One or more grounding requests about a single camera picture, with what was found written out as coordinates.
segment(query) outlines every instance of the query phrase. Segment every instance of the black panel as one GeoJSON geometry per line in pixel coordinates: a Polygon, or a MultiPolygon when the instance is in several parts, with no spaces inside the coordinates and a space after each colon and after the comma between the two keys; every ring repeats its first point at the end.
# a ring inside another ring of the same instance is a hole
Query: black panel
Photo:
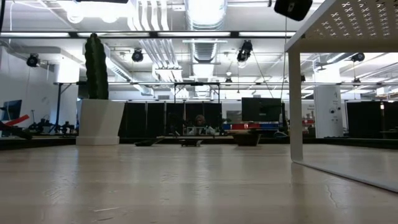
{"type": "Polygon", "coordinates": [[[390,129],[397,129],[398,126],[398,102],[387,103],[384,102],[384,122],[385,131],[390,129]]]}
{"type": "Polygon", "coordinates": [[[172,132],[172,126],[182,135],[184,105],[182,103],[167,103],[167,135],[172,132]]]}
{"type": "Polygon", "coordinates": [[[242,98],[242,121],[279,121],[279,98],[242,98]]]}
{"type": "Polygon", "coordinates": [[[205,108],[206,125],[213,128],[219,127],[222,119],[221,103],[205,103],[203,106],[205,108]]]}
{"type": "Polygon", "coordinates": [[[119,129],[119,137],[139,138],[146,134],[145,103],[126,103],[122,122],[119,129]]]}
{"type": "Polygon", "coordinates": [[[185,104],[185,116],[186,116],[186,120],[188,122],[188,124],[190,126],[194,126],[195,125],[195,118],[198,115],[203,115],[206,117],[206,114],[204,114],[204,107],[203,107],[203,103],[186,103],[185,104]]]}
{"type": "Polygon", "coordinates": [[[147,136],[164,135],[164,103],[148,103],[147,136]]]}
{"type": "Polygon", "coordinates": [[[350,137],[382,137],[380,102],[347,103],[347,117],[350,137]]]}

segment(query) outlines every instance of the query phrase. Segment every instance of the computer monitor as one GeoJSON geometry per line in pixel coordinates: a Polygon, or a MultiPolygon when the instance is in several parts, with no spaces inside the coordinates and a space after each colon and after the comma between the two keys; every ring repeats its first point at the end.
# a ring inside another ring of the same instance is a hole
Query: computer monitor
{"type": "Polygon", "coordinates": [[[19,118],[19,116],[21,115],[21,106],[22,106],[22,100],[4,102],[1,108],[2,111],[1,120],[12,121],[14,119],[19,118]]]}
{"type": "Polygon", "coordinates": [[[281,112],[279,98],[242,98],[242,121],[279,121],[281,112]]]}

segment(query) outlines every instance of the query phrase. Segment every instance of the white ceiling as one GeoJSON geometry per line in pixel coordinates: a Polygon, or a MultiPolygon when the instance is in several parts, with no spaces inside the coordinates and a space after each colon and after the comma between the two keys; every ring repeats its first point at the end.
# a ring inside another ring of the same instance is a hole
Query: white ceiling
{"type": "MultiPolygon", "coordinates": [[[[44,5],[32,1],[8,1],[6,5],[6,16],[4,18],[3,30],[10,30],[12,23],[13,31],[107,31],[107,30],[129,30],[127,26],[126,18],[119,18],[116,22],[108,24],[103,22],[100,18],[84,18],[79,24],[72,24],[67,20],[67,13],[63,9],[44,9],[44,5]]],[[[230,6],[228,6],[226,12],[226,19],[224,23],[224,30],[261,30],[261,31],[285,31],[285,25],[287,30],[296,31],[299,30],[303,23],[310,17],[314,12],[311,10],[306,19],[301,22],[295,22],[290,19],[278,15],[274,12],[273,8],[264,6],[257,6],[253,3],[244,4],[244,2],[254,2],[249,0],[229,0],[230,6]]],[[[319,2],[315,1],[314,6],[319,6],[319,2]]],[[[50,7],[60,7],[56,1],[48,1],[46,4],[50,7]]],[[[172,0],[168,4],[179,5],[183,4],[183,0],[172,0]]],[[[174,11],[172,7],[168,10],[169,15],[169,26],[172,30],[186,30],[185,12],[174,11]]],[[[239,69],[239,76],[244,77],[239,80],[241,82],[254,82],[258,80],[260,82],[261,73],[267,77],[270,82],[281,82],[284,74],[287,73],[287,59],[284,60],[284,39],[252,39],[254,47],[254,53],[258,64],[261,68],[261,72],[256,63],[255,57],[250,57],[246,67],[239,69]]],[[[142,72],[152,71],[152,62],[149,57],[144,55],[144,61],[139,63],[133,63],[131,55],[135,48],[141,47],[138,40],[127,40],[127,39],[104,39],[103,42],[108,45],[113,51],[113,57],[117,60],[126,70],[130,71],[136,79],[144,80],[142,72]]],[[[182,40],[174,39],[173,41],[175,53],[178,58],[179,64],[183,69],[183,77],[188,78],[192,76],[191,69],[191,56],[189,51],[189,45],[183,44],[182,40]]],[[[83,56],[83,45],[85,41],[81,39],[13,39],[11,45],[13,47],[59,47],[74,57],[84,62],[83,56]]],[[[216,58],[217,62],[221,65],[216,65],[214,70],[213,80],[221,80],[220,77],[226,77],[226,72],[232,72],[232,77],[237,77],[238,66],[234,60],[231,64],[231,59],[227,58],[224,53],[229,52],[230,55],[236,53],[236,51],[242,45],[242,39],[228,39],[228,43],[220,44],[218,49],[218,55],[216,58]]],[[[343,81],[350,82],[354,77],[354,71],[357,76],[377,71],[385,66],[391,65],[396,62],[397,54],[385,54],[380,56],[381,53],[366,54],[366,60],[359,63],[355,69],[352,68],[352,63],[340,62],[341,63],[341,77],[343,81]]],[[[303,73],[306,74],[307,81],[312,79],[313,70],[311,69],[312,63],[305,62],[307,59],[315,60],[316,54],[302,54],[301,59],[303,63],[303,73]]],[[[388,72],[380,73],[376,76],[369,77],[367,82],[379,82],[383,79],[395,77],[397,75],[396,68],[392,68],[388,72]]]]}

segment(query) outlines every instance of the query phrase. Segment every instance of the ceiling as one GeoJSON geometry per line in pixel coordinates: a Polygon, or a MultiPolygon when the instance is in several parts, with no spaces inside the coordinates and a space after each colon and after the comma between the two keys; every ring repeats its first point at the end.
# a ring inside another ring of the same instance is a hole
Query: ceiling
{"type": "MultiPolygon", "coordinates": [[[[278,15],[273,8],[268,8],[264,1],[228,0],[226,17],[223,30],[259,30],[259,31],[297,31],[311,16],[323,0],[314,1],[312,10],[306,19],[296,22],[278,15]]],[[[130,30],[127,18],[123,15],[114,23],[103,22],[99,17],[85,17],[80,23],[73,24],[67,19],[67,12],[63,7],[70,1],[7,1],[6,15],[4,18],[3,31],[107,31],[107,30],[130,30]]],[[[183,0],[168,1],[168,23],[171,30],[186,30],[185,11],[183,0]]],[[[234,82],[281,82],[288,73],[287,55],[284,54],[284,45],[287,40],[279,39],[252,39],[253,54],[248,59],[244,68],[238,69],[236,63],[236,52],[242,46],[242,39],[228,39],[227,43],[219,44],[213,70],[213,76],[209,82],[223,82],[227,77],[226,72],[232,73],[234,82]]],[[[141,82],[151,82],[152,61],[144,52],[144,60],[133,63],[131,60],[135,48],[141,48],[136,39],[104,39],[103,42],[111,49],[112,59],[117,61],[132,77],[141,82]]],[[[82,39],[12,39],[11,47],[23,49],[28,47],[58,47],[68,54],[74,56],[82,63],[85,61],[82,39]]],[[[192,56],[189,44],[184,44],[181,39],[173,39],[172,45],[175,49],[179,65],[182,67],[182,77],[185,79],[195,78],[192,72],[192,56]]],[[[59,55],[47,57],[51,63],[57,63],[59,55]]],[[[337,63],[340,69],[340,77],[343,82],[351,82],[354,75],[363,77],[363,82],[382,82],[383,80],[394,80],[398,71],[394,65],[398,54],[366,53],[363,62],[357,62],[353,68],[352,62],[341,61],[337,63]]],[[[325,54],[301,54],[302,73],[306,80],[312,82],[314,67],[313,62],[322,62],[327,56],[325,54]]],[[[117,80],[114,74],[109,73],[109,80],[117,80]]],[[[342,88],[352,90],[352,86],[342,88]]],[[[374,91],[376,87],[368,86],[361,89],[361,93],[374,91]]]]}

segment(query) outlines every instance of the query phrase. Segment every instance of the tall green cactus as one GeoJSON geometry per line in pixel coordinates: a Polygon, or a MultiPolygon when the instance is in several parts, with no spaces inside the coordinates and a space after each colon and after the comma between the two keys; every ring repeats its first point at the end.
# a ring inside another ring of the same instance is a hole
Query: tall green cactus
{"type": "Polygon", "coordinates": [[[109,92],[104,45],[101,43],[100,38],[95,33],[92,33],[87,38],[85,49],[88,95],[90,99],[107,100],[109,92]]]}

